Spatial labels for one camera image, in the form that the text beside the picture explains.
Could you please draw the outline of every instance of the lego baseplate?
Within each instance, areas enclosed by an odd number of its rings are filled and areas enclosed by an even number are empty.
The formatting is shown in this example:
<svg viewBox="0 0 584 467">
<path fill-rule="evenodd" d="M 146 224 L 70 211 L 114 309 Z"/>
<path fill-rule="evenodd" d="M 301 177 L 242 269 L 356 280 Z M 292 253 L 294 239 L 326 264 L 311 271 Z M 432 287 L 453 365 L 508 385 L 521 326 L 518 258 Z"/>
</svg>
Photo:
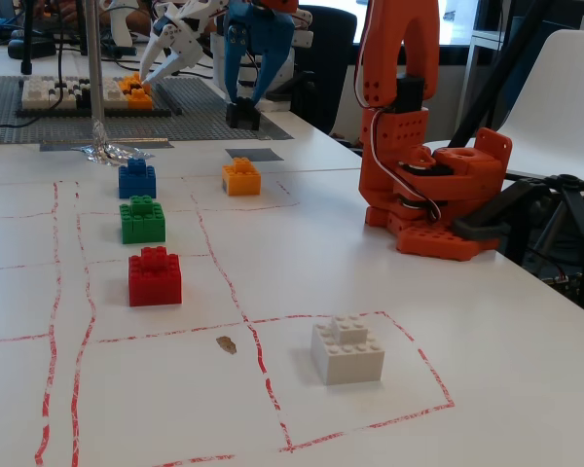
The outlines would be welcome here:
<svg viewBox="0 0 584 467">
<path fill-rule="evenodd" d="M 16 111 L 21 109 L 21 79 L 21 76 L 0 76 L 0 124 L 22 124 L 28 120 L 16 116 Z M 108 118 L 108 136 L 111 139 L 168 138 L 169 141 L 292 139 L 265 116 L 262 116 L 259 131 L 229 128 L 225 123 L 225 101 L 199 79 L 167 78 L 163 85 L 183 109 L 182 115 Z M 152 98 L 155 107 L 168 107 L 156 90 Z M 43 118 L 25 128 L 0 128 L 0 144 L 90 139 L 91 119 L 88 117 Z"/>
</svg>

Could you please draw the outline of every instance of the chair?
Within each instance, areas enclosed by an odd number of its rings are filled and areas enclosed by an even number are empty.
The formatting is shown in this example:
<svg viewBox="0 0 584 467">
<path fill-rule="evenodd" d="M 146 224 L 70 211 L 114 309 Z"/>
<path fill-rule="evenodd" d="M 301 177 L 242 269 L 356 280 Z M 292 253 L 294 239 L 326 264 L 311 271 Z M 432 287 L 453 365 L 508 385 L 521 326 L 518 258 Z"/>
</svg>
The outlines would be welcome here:
<svg viewBox="0 0 584 467">
<path fill-rule="evenodd" d="M 347 76 L 357 17 L 329 7 L 301 6 L 313 15 L 310 49 L 296 50 L 299 72 L 312 72 L 296 88 L 292 112 L 324 133 L 333 129 Z"/>
<path fill-rule="evenodd" d="M 584 180 L 584 31 L 561 30 L 547 39 L 498 131 L 513 140 L 509 172 Z"/>
</svg>

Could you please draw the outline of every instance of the white lego structure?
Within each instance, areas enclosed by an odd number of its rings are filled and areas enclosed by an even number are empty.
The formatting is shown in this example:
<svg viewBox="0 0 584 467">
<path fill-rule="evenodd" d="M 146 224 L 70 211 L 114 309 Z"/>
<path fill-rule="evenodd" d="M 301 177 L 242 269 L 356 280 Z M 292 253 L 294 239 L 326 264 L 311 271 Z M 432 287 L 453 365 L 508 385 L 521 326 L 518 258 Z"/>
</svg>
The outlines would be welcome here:
<svg viewBox="0 0 584 467">
<path fill-rule="evenodd" d="M 117 81 L 104 78 L 104 108 L 127 109 L 128 99 L 122 92 Z M 63 80 L 63 97 L 56 109 L 77 109 L 77 97 L 83 90 L 90 90 L 89 80 L 69 77 Z M 60 87 L 56 77 L 32 76 L 23 83 L 21 92 L 21 108 L 43 110 L 49 109 L 58 101 Z"/>
<path fill-rule="evenodd" d="M 63 97 L 56 108 L 75 109 L 77 93 L 81 93 L 78 81 L 63 80 Z M 59 98 L 58 78 L 33 76 L 23 84 L 21 108 L 49 109 Z"/>
<path fill-rule="evenodd" d="M 384 356 L 360 316 L 335 316 L 330 326 L 313 326 L 311 357 L 326 385 L 381 380 Z"/>
</svg>

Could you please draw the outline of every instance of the blue lego brick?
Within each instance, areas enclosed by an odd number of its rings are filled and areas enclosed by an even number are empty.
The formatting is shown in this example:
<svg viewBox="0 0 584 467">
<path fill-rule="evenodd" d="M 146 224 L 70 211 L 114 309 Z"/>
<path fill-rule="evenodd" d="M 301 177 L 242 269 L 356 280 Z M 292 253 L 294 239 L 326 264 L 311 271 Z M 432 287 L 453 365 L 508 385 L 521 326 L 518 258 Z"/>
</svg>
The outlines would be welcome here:
<svg viewBox="0 0 584 467">
<path fill-rule="evenodd" d="M 144 159 L 128 159 L 128 172 L 133 175 L 145 175 Z"/>
<path fill-rule="evenodd" d="M 154 188 L 119 188 L 119 198 L 129 199 L 131 197 L 156 197 L 156 187 Z"/>
<path fill-rule="evenodd" d="M 119 167 L 119 188 L 156 190 L 156 169 L 148 165 L 143 173 L 132 173 L 129 167 Z"/>
</svg>

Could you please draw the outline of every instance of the white table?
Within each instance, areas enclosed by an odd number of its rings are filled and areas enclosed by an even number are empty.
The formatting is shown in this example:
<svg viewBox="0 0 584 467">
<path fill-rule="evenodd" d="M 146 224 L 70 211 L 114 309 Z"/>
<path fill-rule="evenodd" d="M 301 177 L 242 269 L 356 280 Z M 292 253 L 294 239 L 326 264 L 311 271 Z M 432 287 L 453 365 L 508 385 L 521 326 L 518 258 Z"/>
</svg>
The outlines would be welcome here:
<svg viewBox="0 0 584 467">
<path fill-rule="evenodd" d="M 116 169 L 0 146 L 0 467 L 584 466 L 584 311 L 494 252 L 400 255 L 359 159 L 269 118 L 296 139 L 154 151 L 182 306 L 128 307 Z M 238 147 L 284 158 L 259 197 L 221 191 Z M 340 313 L 381 382 L 320 383 L 311 325 Z"/>
</svg>

